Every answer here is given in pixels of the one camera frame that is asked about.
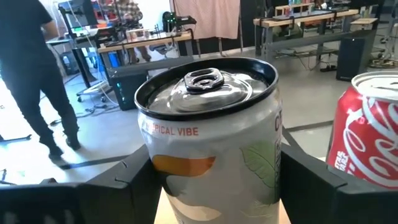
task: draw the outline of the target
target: pink curtain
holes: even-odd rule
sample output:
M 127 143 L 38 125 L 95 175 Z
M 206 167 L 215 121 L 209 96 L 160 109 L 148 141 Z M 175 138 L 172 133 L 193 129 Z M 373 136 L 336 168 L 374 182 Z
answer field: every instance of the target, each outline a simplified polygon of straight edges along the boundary
M 178 16 L 192 16 L 197 20 L 195 39 L 221 37 L 238 38 L 240 0 L 171 0 Z

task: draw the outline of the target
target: blue storage bin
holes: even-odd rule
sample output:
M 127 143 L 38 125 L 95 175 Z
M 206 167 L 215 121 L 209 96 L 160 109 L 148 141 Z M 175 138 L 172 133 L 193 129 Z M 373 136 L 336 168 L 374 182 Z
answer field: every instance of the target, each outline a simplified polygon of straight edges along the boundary
M 119 67 L 119 61 L 118 61 L 118 55 L 116 52 L 110 52 L 109 54 L 109 61 L 111 62 L 111 65 L 113 68 Z M 98 69 L 100 72 L 105 71 L 105 67 L 102 64 L 102 60 L 98 60 Z

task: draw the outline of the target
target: workbench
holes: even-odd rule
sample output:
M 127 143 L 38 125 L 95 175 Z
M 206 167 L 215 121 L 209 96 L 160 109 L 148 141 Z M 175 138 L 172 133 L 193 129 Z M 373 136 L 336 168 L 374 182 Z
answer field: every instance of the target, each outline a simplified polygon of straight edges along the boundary
M 287 19 L 283 21 L 275 21 L 273 19 L 253 19 L 253 24 L 256 27 L 261 27 L 262 29 L 262 35 L 261 35 L 262 45 L 261 45 L 260 56 L 265 53 L 264 57 L 265 61 L 271 63 L 272 60 L 274 59 L 275 50 L 318 44 L 317 60 L 320 61 L 320 57 L 323 52 L 323 44 L 327 42 L 339 41 L 342 38 L 349 36 L 353 16 L 357 15 L 358 13 L 359 11 L 357 9 L 350 9 L 348 11 L 337 12 L 336 14 L 330 13 L 330 14 L 322 14 L 319 16 L 299 17 L 295 18 L 294 20 Z M 334 18 L 343 19 L 342 31 L 333 34 L 325 34 L 327 20 Z M 274 27 L 290 25 L 293 22 L 298 23 L 298 22 L 309 22 L 309 21 L 322 21 L 318 31 L 319 35 L 313 37 L 304 37 L 300 39 L 281 40 L 278 42 L 274 42 L 272 40 L 272 29 Z
M 142 47 L 142 46 L 150 46 L 150 45 L 159 45 L 159 44 L 169 44 L 172 42 L 184 41 L 185 46 L 187 47 L 188 56 L 177 57 L 177 58 L 166 58 L 163 60 L 146 62 L 146 63 L 137 63 L 128 66 L 129 70 L 138 70 L 138 71 L 149 71 L 149 70 L 157 70 L 161 68 L 171 68 L 179 65 L 183 65 L 185 63 L 193 62 L 193 50 L 192 50 L 192 33 L 189 31 L 182 32 L 179 36 L 171 36 L 170 34 L 163 33 L 162 35 L 152 35 L 149 37 L 138 37 L 136 39 L 132 39 L 130 41 L 124 40 L 120 44 L 112 45 L 112 46 L 101 46 L 98 49 L 98 53 L 101 55 L 101 59 L 103 60 L 104 66 L 107 69 L 112 68 L 109 53 L 116 52 L 119 64 L 124 65 L 124 54 L 123 51 L 127 49 L 132 49 L 134 47 Z

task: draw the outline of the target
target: orange stripe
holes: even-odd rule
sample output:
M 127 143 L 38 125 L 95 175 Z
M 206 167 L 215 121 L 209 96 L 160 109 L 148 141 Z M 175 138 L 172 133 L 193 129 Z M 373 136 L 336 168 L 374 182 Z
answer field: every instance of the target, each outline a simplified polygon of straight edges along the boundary
M 196 177 L 203 175 L 213 166 L 216 157 L 206 159 L 186 159 L 166 155 L 156 155 L 152 162 L 156 170 L 171 175 Z

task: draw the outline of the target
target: black shirt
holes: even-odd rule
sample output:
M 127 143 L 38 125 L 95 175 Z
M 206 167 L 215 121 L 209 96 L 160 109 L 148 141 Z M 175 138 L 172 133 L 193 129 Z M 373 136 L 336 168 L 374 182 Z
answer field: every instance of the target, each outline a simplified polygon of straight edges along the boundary
M 52 21 L 39 0 L 0 0 L 0 68 L 3 78 L 23 78 L 53 66 L 42 25 Z

